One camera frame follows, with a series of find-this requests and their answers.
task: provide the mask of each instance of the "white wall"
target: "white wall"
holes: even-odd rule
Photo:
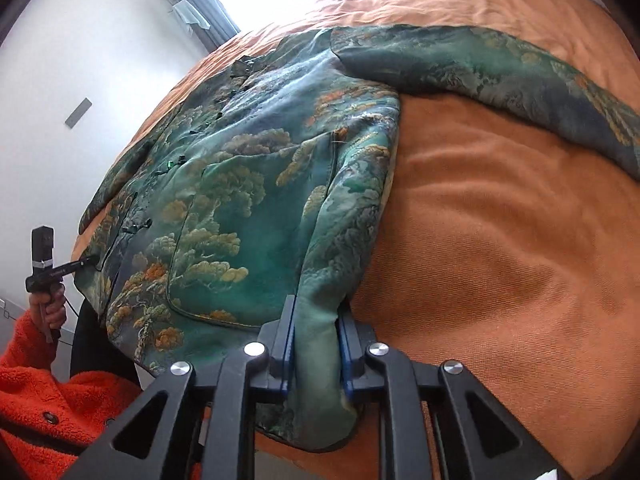
[[[0,298],[26,304],[31,229],[53,227],[54,264],[69,260],[114,158],[205,55],[165,0],[30,2],[0,46]],[[93,106],[70,130],[84,97]]]

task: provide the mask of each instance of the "bed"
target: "bed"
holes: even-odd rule
[[[394,23],[506,32],[640,113],[640,62],[591,0],[320,0],[199,62],[123,153],[199,83],[287,34]],[[414,360],[460,359],[574,478],[600,473],[640,418],[638,184],[591,150],[461,96],[402,95],[401,105],[392,192],[354,315]],[[257,444],[327,479],[375,478],[375,424],[367,412],[329,454]]]

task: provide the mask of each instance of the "green jacket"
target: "green jacket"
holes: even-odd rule
[[[78,289],[155,374],[254,340],[296,294],[294,389],[258,425],[306,449],[334,444],[356,421],[334,322],[391,190],[398,92],[444,91],[640,176],[640,118],[530,43],[472,27],[313,30],[201,83],[118,161],[80,224],[113,199]]]

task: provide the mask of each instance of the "brown button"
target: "brown button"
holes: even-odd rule
[[[44,412],[42,416],[49,424],[57,424],[59,422],[58,418],[51,412]]]

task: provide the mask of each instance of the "jacket sleeve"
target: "jacket sleeve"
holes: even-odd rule
[[[51,370],[56,358],[58,343],[47,343],[44,334],[38,330],[25,312],[15,322],[14,336],[0,358],[0,367],[29,367]]]

